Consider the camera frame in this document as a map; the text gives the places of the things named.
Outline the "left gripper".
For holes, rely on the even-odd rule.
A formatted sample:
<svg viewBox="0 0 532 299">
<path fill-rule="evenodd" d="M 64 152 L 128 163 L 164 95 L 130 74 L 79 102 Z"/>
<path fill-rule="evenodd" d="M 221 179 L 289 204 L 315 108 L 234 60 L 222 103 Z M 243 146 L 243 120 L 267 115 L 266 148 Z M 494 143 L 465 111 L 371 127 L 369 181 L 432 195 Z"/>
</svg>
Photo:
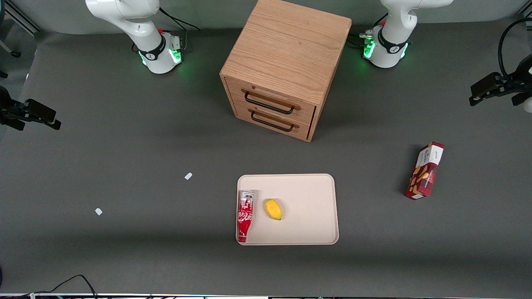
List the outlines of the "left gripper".
<svg viewBox="0 0 532 299">
<path fill-rule="evenodd" d="M 532 113 L 532 55 L 525 57 L 511 73 L 511 79 L 517 87 L 511 89 L 513 106 L 523 106 L 524 111 Z M 492 72 L 471 87 L 470 106 L 474 107 L 483 100 L 502 96 L 505 90 L 503 76 Z"/>
</svg>

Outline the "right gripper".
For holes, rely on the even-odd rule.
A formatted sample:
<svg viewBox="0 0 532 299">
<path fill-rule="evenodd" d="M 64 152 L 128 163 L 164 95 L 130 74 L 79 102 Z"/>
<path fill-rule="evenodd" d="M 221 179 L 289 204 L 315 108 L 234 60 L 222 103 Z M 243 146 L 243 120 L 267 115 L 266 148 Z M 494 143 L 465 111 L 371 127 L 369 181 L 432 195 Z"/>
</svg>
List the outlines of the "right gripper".
<svg viewBox="0 0 532 299">
<path fill-rule="evenodd" d="M 0 87 L 0 124 L 7 125 L 18 131 L 23 131 L 25 123 L 21 121 L 21 115 L 18 113 L 17 106 L 20 102 L 11 98 L 8 90 Z M 56 111 L 40 102 L 28 99 L 25 101 L 25 110 L 31 117 L 38 118 L 44 125 L 54 130 L 59 130 L 62 123 L 55 120 Z"/>
</svg>

